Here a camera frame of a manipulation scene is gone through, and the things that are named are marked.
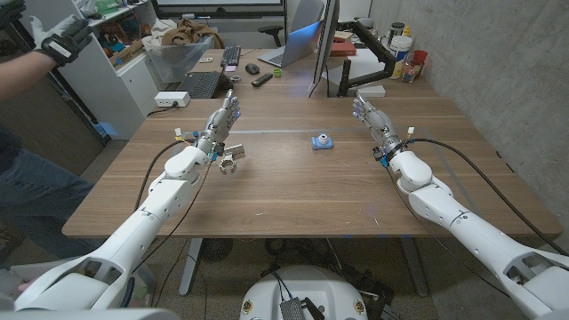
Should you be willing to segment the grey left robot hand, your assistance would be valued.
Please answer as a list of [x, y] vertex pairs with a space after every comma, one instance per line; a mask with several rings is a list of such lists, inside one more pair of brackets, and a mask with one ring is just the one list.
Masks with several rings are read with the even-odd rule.
[[204, 129], [198, 134], [193, 146], [204, 151], [208, 156], [222, 156], [224, 140], [234, 122], [241, 116], [238, 97], [229, 89], [221, 104], [206, 120]]

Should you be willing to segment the black and white gloved hand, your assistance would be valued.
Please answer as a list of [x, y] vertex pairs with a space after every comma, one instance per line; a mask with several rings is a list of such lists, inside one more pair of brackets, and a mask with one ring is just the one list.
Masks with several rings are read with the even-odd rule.
[[29, 16], [35, 52], [40, 52], [53, 59], [59, 67], [77, 59], [79, 53], [92, 41], [92, 27], [85, 19], [76, 15], [44, 30], [42, 21], [34, 15]]

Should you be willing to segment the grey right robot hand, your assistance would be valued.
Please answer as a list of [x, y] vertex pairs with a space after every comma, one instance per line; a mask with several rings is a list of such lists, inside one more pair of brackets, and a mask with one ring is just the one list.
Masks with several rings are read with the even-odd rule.
[[353, 99], [353, 116], [370, 130], [373, 139], [379, 144], [381, 156], [386, 163], [401, 151], [404, 142], [397, 136], [390, 118], [363, 98]]

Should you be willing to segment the dark gloved person hand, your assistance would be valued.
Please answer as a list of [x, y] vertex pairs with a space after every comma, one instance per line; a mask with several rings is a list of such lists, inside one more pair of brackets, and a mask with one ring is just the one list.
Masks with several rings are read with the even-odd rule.
[[22, 17], [26, 10], [24, 0], [2, 0], [1, 1], [1, 28], [8, 26]]

